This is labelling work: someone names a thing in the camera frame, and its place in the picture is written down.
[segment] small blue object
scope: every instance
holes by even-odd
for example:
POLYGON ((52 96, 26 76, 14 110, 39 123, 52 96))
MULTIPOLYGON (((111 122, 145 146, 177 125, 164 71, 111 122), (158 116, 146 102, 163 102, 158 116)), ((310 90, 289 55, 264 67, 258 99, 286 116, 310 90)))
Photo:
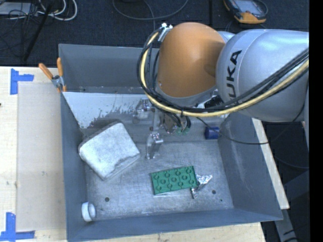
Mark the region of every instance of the small blue object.
POLYGON ((204 136, 207 140, 219 138, 219 127, 206 127, 204 131, 204 136))
POLYGON ((33 75, 19 75, 19 71, 11 68, 11 85, 10 85, 10 94, 18 93, 18 82, 32 82, 34 80, 33 75))
POLYGON ((15 242, 17 239, 32 239, 35 236, 35 231, 17 232, 16 233, 16 215, 6 213, 6 231, 0 234, 0 241, 15 242))

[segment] black carpet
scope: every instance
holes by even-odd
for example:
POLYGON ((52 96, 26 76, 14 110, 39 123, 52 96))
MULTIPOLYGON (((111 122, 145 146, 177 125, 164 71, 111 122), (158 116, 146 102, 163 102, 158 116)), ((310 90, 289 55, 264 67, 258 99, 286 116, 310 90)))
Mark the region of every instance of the black carpet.
MULTIPOLYGON (((27 2, 37 0, 10 0, 27 2)), ((26 60, 27 48, 37 33, 42 15, 11 20, 13 15, 0 16, 0 66, 36 67, 44 63, 56 67, 58 44, 85 44, 102 46, 142 47, 154 26, 166 22, 177 25, 182 22, 199 22, 216 30, 238 33, 245 26, 233 21, 225 9, 223 0, 188 0, 185 7, 170 17, 153 20, 129 19, 116 11, 135 18, 167 16, 179 9, 186 0, 145 0, 125 3, 120 0, 76 0, 77 16, 71 21, 59 21, 48 17, 44 27, 26 60)), ((309 31, 309 0, 261 0, 268 8, 267 21, 258 28, 309 31)), ((61 8, 62 1, 56 0, 54 8, 61 8)), ((68 1, 69 14, 75 11, 68 1)), ((308 170, 309 155, 303 128, 299 123, 282 125, 264 123, 268 137, 285 132, 280 139, 271 143, 276 164, 283 184, 308 170)), ((289 215, 299 241, 310 241, 309 193, 290 202, 289 215)), ((267 241, 279 241, 274 223, 262 223, 267 241)))

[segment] green lego brick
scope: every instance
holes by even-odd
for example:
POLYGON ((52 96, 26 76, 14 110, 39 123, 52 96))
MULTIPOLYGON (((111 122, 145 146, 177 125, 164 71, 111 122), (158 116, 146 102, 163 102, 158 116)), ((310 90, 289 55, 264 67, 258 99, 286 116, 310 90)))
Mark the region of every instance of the green lego brick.
POLYGON ((155 195, 198 186, 193 166, 153 172, 150 176, 155 195))

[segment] yellow cable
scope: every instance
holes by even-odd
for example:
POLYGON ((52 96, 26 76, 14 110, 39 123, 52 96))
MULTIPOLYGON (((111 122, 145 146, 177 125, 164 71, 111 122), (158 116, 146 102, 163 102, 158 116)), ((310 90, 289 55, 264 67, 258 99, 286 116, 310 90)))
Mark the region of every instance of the yellow cable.
MULTIPOLYGON (((148 44, 150 44, 153 41, 153 39, 156 37, 157 34, 158 33, 156 33, 155 35, 153 35, 151 37, 148 44)), ((145 81, 145 78, 144 78, 144 73, 145 73, 145 67, 144 66, 145 66, 145 62, 146 62, 147 53, 148 53, 148 50, 145 51, 145 53, 143 54, 142 61, 141 61, 141 64, 140 64, 140 79, 141 79, 143 85, 145 86, 145 88, 147 88, 147 86, 146 86, 146 81, 145 81)), ((244 103, 242 103, 242 104, 240 104, 238 106, 231 107, 231 108, 228 108, 228 109, 224 109, 224 110, 221 110, 221 111, 216 111, 216 112, 194 113, 194 112, 188 112, 188 111, 181 111, 181 110, 178 110, 178 109, 175 109, 175 108, 172 108, 172 107, 165 106, 165 105, 159 103, 157 100, 155 100, 153 97, 151 97, 146 92, 145 92, 145 94, 147 95, 148 99, 150 100, 150 102, 152 104, 156 105, 157 107, 159 107, 159 108, 161 108, 161 109, 163 109, 165 111, 171 112, 171 113, 183 114, 183 115, 186 115, 186 116, 193 116, 193 117, 220 116, 220 115, 224 115, 224 114, 230 114, 230 113, 233 113, 233 112, 237 112, 239 110, 243 110, 243 109, 245 109, 247 107, 250 107, 250 106, 252 106, 252 105, 254 105, 256 103, 259 103, 260 101, 268 98, 272 94, 274 94, 277 91, 279 91, 280 89, 282 89, 284 86, 288 85, 295 78, 297 78, 300 74, 302 74, 308 68, 308 65, 309 65, 309 59, 306 62, 304 62, 295 72, 293 72, 290 76, 288 76, 285 80, 283 80, 278 85, 271 88, 270 90, 266 91, 265 93, 259 95, 258 97, 254 98, 254 99, 251 99, 251 100, 249 100, 247 102, 244 102, 244 103)))

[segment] bin floor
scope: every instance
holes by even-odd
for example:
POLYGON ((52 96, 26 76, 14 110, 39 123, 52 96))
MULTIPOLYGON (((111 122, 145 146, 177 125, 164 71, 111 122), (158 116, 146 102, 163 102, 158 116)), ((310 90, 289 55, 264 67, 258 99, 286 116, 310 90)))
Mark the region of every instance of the bin floor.
POLYGON ((137 144, 141 157, 128 169, 102 181, 86 167, 88 200, 96 206, 97 220, 233 208, 218 144, 212 141, 164 142, 159 156, 145 158, 145 145, 137 144), (194 166, 198 175, 212 175, 196 198, 190 189, 154 195, 151 172, 194 166))

